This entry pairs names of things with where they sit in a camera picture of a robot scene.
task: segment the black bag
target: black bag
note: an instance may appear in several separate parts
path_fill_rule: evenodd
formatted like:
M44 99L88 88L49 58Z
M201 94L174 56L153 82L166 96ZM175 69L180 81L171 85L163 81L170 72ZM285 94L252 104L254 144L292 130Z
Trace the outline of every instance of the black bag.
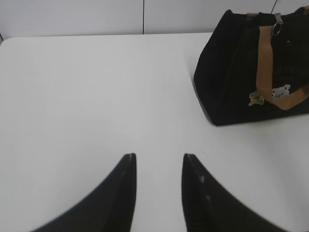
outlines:
M288 15L228 10L194 83L215 125L309 113L309 7Z

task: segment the white wall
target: white wall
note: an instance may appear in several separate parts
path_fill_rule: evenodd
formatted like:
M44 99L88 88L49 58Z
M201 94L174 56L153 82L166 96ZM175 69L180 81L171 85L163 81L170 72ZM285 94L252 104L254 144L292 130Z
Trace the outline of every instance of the white wall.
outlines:
M213 31L223 13L270 12L275 0L145 0L145 33ZM309 0L278 0L287 14ZM4 38L142 34L143 0L0 0Z
M228 9L242 14L267 13L274 3L275 0L145 0L145 33L209 32Z
M279 0L274 12L289 14L297 10L299 7L309 5L309 0Z
M0 0L4 38L142 33L143 0Z

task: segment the bag charm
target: bag charm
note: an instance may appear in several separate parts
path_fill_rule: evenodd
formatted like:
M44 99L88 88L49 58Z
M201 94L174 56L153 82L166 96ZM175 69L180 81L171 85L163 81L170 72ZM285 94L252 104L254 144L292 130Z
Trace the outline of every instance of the bag charm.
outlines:
M272 89L272 99L273 100L278 100L280 98L286 97L290 94L289 89L291 88L290 85L285 85L283 87L279 88L273 88Z
M264 105L264 98L256 91L249 95L250 103L249 106L254 104Z

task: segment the white surface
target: white surface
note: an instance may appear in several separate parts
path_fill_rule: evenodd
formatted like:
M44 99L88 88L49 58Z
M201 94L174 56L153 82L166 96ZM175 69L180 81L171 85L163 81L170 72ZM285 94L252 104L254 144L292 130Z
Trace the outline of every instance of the white surface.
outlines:
M30 231L137 154L132 232L185 232L194 153L271 222L309 230L309 115L213 126L192 87L209 33L17 38L0 46L0 231Z
M142 0L0 0L4 38L141 34Z
M145 33L210 32L228 9L270 13L275 0L145 0Z

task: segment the brown leather strap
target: brown leather strap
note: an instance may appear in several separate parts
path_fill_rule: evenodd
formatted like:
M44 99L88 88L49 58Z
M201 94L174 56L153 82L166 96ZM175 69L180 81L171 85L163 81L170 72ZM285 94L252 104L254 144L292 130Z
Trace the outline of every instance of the brown leather strap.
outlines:
M257 17L259 14L258 13L247 13L247 21L253 20L255 17Z
M309 86L304 86L294 93L278 100L272 98L273 50L271 47L272 26L260 27L256 90L270 103L282 110L288 110L309 97Z
M300 7L298 10L303 9L303 14L304 15L309 15L309 5L308 6L303 6Z

